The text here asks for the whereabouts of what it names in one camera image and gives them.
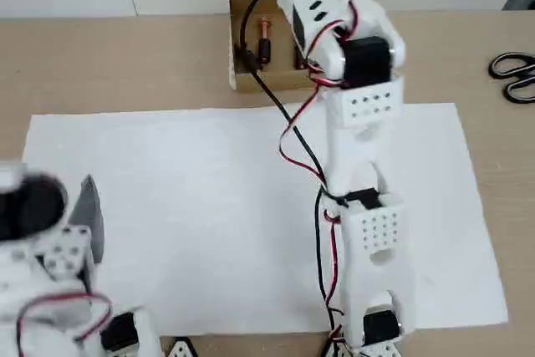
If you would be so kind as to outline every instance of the tan tabletop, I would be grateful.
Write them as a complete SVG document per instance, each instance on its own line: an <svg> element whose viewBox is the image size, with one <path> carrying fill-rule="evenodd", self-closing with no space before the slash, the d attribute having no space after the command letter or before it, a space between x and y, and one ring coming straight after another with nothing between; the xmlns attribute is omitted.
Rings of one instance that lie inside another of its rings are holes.
<svg viewBox="0 0 535 357"><path fill-rule="evenodd" d="M461 114L510 314L508 325L419 331L401 351L532 355L535 105L506 102L487 63L511 50L535 54L535 13L392 18L409 51L406 101L455 102ZM270 105L263 94L229 89L227 35L225 16L0 20L0 157L20 157L31 114ZM305 93L281 96L297 101ZM310 357L322 341L319 334L194 338L201 357Z"/></svg>

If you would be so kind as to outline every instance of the black wire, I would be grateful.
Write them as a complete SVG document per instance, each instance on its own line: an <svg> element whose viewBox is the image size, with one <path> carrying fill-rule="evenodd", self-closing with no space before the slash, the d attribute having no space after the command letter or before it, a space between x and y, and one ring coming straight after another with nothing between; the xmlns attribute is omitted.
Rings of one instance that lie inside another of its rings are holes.
<svg viewBox="0 0 535 357"><path fill-rule="evenodd" d="M242 20L242 26L240 27L240 48L242 51L242 57L243 57L243 63L246 65L246 67L249 69L249 72L251 73L252 77L257 81L257 83L262 87L263 91L269 96L271 101L277 106L277 108L281 111L284 118L289 122L292 117L284 107L284 105L281 103L281 101L277 98L277 96L269 89L269 87L266 85L266 83L263 82L263 80L260 78L260 76L257 74L256 67L252 66L251 61L247 58L247 43L245 40L245 32L247 30L247 23L249 21L249 18L251 17L252 11L257 6L257 3L260 0L252 0L249 3L249 6L247 7L247 10L243 16ZM312 159L312 162L316 166L316 170L319 173L319 176L323 181L325 181L325 174L324 169L321 166L321 164L318 161L318 158L313 153L312 149L308 145L307 141L304 139L303 135L299 131L297 127L293 127L293 132L298 137L299 142L303 146L304 150L307 152L307 154L310 156L310 159Z"/></svg>
<svg viewBox="0 0 535 357"><path fill-rule="evenodd" d="M323 192L320 188L318 190L318 195L316 196L316 202L314 204L314 229L316 231L316 263L318 265L318 284L319 284L319 291L321 292L321 295L323 296L324 300L327 298L327 294L325 293L325 284L324 284L324 267L321 263L321 234L319 231L319 203L321 202L321 196ZM327 309L327 314L329 315L329 326L331 327L331 330L334 329L334 316L333 312L330 309Z"/></svg>
<svg viewBox="0 0 535 357"><path fill-rule="evenodd" d="M292 118L284 105L281 103L281 101L277 98L277 96L269 89L269 87L266 85L266 83L263 82L262 78L257 74L257 67L252 63L252 61L249 59L249 54L247 52L247 43L245 40L245 33L247 31L247 23L249 21L249 18L251 17L252 11L257 6L257 3L260 0L252 0L249 3L249 6L247 7L247 10L243 16L242 25L240 27L240 49L241 54L243 58L243 63L251 73L252 77L257 81L257 83L262 87L262 90L267 94L267 96L271 99L271 101L277 106L277 108L281 111L284 118L289 122ZM322 178L323 182L326 182L325 180L325 174L323 167L318 161L318 158L313 153L312 149L308 145L307 141L303 138L301 135L301 132L297 127L293 127L293 132L297 136L299 142L307 152L307 154L310 156L310 159L316 166L316 170L318 171L320 177ZM323 273L323 266L322 266L322 259L321 259L321 235L319 231L319 203L321 201L321 196L323 194L326 194L329 198L334 199L336 202L340 203L340 205L347 205L347 202L345 199L340 197L331 196L325 188L322 186L318 190L318 195L316 196L316 202L314 206L314 227L315 227L315 240L316 240L316 262L318 265L318 285L319 285L319 291L321 292L324 299L327 298L327 295L325 293L325 286L324 286L324 273ZM329 326L331 330L334 330L334 316L333 312L330 309L327 309L327 313L329 316ZM332 340L328 339L327 342L324 345L324 348L322 350L322 356L326 355L329 351L329 348L332 344ZM338 355L338 347L335 345L334 347L334 356L336 357Z"/></svg>

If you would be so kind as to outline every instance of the red wire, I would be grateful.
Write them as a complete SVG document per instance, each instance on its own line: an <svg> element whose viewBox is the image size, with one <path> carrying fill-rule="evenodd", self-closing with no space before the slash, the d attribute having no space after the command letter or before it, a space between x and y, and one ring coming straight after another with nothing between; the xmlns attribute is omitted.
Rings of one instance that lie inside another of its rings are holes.
<svg viewBox="0 0 535 357"><path fill-rule="evenodd" d="M321 36L327 31L329 31L331 28L337 27L343 22L344 20L338 19L338 20L334 20L334 21L331 21L330 23L325 24L325 26L319 30L318 34L316 35L316 38L314 38L314 40L310 44L310 48L308 48L307 57L305 58L305 60L308 60L308 56L310 56L314 48L316 48L316 45L318 44L318 41L321 38Z"/></svg>
<svg viewBox="0 0 535 357"><path fill-rule="evenodd" d="M90 294L90 293L66 293L66 294L52 294L52 295L46 295L37 297L34 300L28 302L26 305L24 305L17 317L17 324L16 324L16 340L17 340L17 349L18 349L18 357L24 357L23 347L22 347L22 334L23 334L23 320L26 316L26 314L33 308L39 306L40 304L44 303L60 303L65 301L73 301L77 299L93 299L93 300L99 300L101 302L104 302L108 304L108 309L106 311L106 314L102 319L99 320L93 327L88 329L86 332L84 332L81 336L75 339L75 341L84 341L86 340L91 334L93 334L95 331L97 331L99 328L102 327L106 323L106 321L111 317L111 301L109 298L105 297L101 294Z"/></svg>
<svg viewBox="0 0 535 357"><path fill-rule="evenodd" d="M342 40L344 40L344 41L347 41L347 40L349 40L350 38L352 38L354 36L354 33L356 32L357 27L359 25L359 14L358 14L357 8L355 7L355 5L353 4L353 2L351 0L349 0L349 7L351 8L351 11L353 12L354 23L353 23L353 27L351 28L351 30L346 35L344 35L342 37ZM288 126L283 131L283 133L281 134L280 139L279 139L279 143L278 143L278 151L286 161L288 161L288 162L290 162L290 163L292 163L292 164L294 164L296 166L302 167L303 169L306 169L307 171L310 171L311 173L313 173L318 178L318 180L325 187L327 186L327 183L323 180L321 175L314 168L312 168L311 166L305 165L302 162L296 161L296 160L290 158L289 156L287 156L284 153L283 148L282 148L282 143L283 143L284 136L286 136L286 134L293 128L295 122L298 120L300 115L316 99L316 97L318 96L318 92L319 92L320 87L327 87L327 88L339 87L343 83L343 80L331 80L331 79L325 79L325 78L320 78L320 77L317 77L317 78L316 77L312 77L311 74L321 74L321 73L323 73L323 70L320 67L313 66L312 64L310 64L308 62L308 58L309 58L310 54L316 48L316 45L318 44L318 41L321 39L322 35L324 35L324 33L329 31L330 29L333 29L333 28L339 26L343 22L344 22L344 20L338 19L338 20L334 20L334 21L332 21L330 23L325 24L325 26L321 30L319 30L318 34L316 35L316 37L314 38L314 40L310 44L310 47L308 48L308 52L307 52L307 55L305 57L305 60L307 61L307 66L308 66L308 78L311 79L316 84L316 88L314 89L313 94L300 106L300 108L298 109L296 114L292 117L292 119L290 119L290 121L288 122ZM330 217L328 215L327 211L325 210L324 211L324 218L325 218L325 220L327 220L328 222L331 223L330 236L331 236L331 252L332 252L332 256L333 256L333 279L332 279L332 282L331 282L331 287L330 287L330 290L329 290L329 294L327 295L327 297L324 300L325 301L325 306L330 311L334 311L336 313L344 315L344 312L342 310L330 307L330 301L331 301L331 298L334 295L334 292L336 291L336 287L337 287L337 284L338 284L338 276L339 276L338 251L337 251L337 247L336 247L336 232L334 230L334 225L340 223L340 216L338 216L338 217ZM329 335L329 339L331 341L334 340L336 342L343 342L344 341L343 337L339 338L339 339L335 339L341 329L342 329L342 325L340 324L336 329L331 331L331 333Z"/></svg>
<svg viewBox="0 0 535 357"><path fill-rule="evenodd" d="M324 209L324 219L330 223L340 224L340 216L338 215L337 217L330 217L326 209Z"/></svg>
<svg viewBox="0 0 535 357"><path fill-rule="evenodd" d="M301 114L315 101L316 97L319 93L319 85L316 86L314 89L314 92L308 99L299 107L298 111L293 115L292 119L288 122L288 125L286 126L286 129L284 129L283 133L281 134L279 140L278 140L278 152L281 154L281 156L284 158L284 160L292 163L293 165L302 167L303 169L306 169L307 171L311 172L313 175L316 176L316 178L322 183L323 186L325 186L325 181L323 177L319 174L318 171L316 171L313 167L306 165L300 161L296 161L292 158L290 158L284 151L283 151L283 139L286 136L286 134L293 128L295 125L295 122L299 119Z"/></svg>
<svg viewBox="0 0 535 357"><path fill-rule="evenodd" d="M327 305L327 308L330 305L331 298L333 297L334 291L336 290L336 285L338 284L338 251L336 249L336 231L334 230L333 223L331 223L330 235L331 235L331 252L333 254L333 280L331 282L331 288L329 290L329 294L325 298L325 304Z"/></svg>
<svg viewBox="0 0 535 357"><path fill-rule="evenodd" d="M357 11L357 8L353 4L352 0L349 0L349 8L351 8L351 11L353 12L353 27L351 28L351 31L344 37L344 41L352 38L354 33L357 31L357 27L359 26L359 12Z"/></svg>

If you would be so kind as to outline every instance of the cable connector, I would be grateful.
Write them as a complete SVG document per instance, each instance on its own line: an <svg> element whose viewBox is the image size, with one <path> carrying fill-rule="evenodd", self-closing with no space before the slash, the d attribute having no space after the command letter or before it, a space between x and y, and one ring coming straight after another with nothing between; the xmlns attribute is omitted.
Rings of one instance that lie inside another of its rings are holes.
<svg viewBox="0 0 535 357"><path fill-rule="evenodd" d="M246 48L240 48L235 45L234 49L247 71L256 73L258 70L262 70L262 65L258 62L257 56L252 50L247 49L247 44L245 46Z"/></svg>

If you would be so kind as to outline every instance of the scissor handle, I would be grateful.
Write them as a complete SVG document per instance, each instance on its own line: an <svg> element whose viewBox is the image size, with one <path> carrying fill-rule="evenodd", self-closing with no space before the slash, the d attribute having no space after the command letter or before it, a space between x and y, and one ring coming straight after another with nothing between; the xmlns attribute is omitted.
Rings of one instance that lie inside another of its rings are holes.
<svg viewBox="0 0 535 357"><path fill-rule="evenodd" d="M524 62L524 65L509 70L500 70L498 65L504 60L519 60ZM488 66L488 73L494 79L508 79L511 77L520 78L521 76L528 75L532 71L535 71L535 57L522 52L507 52L505 54L500 54L492 60Z"/></svg>
<svg viewBox="0 0 535 357"><path fill-rule="evenodd" d="M535 75L527 75L524 79L520 79L518 81L515 81L514 83L510 83L503 89L503 96L509 101L513 102L514 104L533 104L535 103L535 95L534 96L518 96L516 95L516 92L521 89L525 88L530 84L535 84Z"/></svg>

